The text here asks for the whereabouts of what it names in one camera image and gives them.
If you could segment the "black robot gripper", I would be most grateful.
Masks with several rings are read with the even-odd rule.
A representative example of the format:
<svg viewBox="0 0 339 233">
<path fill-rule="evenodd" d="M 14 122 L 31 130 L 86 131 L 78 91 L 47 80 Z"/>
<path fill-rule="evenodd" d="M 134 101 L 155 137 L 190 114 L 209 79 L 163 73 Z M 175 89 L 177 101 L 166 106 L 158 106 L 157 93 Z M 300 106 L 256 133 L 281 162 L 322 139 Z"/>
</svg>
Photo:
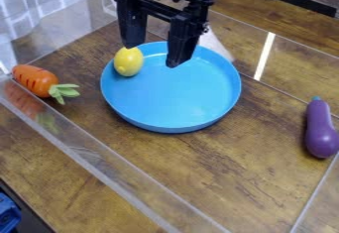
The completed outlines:
<svg viewBox="0 0 339 233">
<path fill-rule="evenodd" d="M 151 15 L 171 21 L 167 66 L 174 68 L 190 60 L 199 38 L 207 32 L 209 9 L 214 0 L 173 0 L 189 2 L 183 10 L 166 6 L 159 0 L 115 1 L 123 45 L 131 49 L 145 43 L 147 16 Z"/>
</svg>

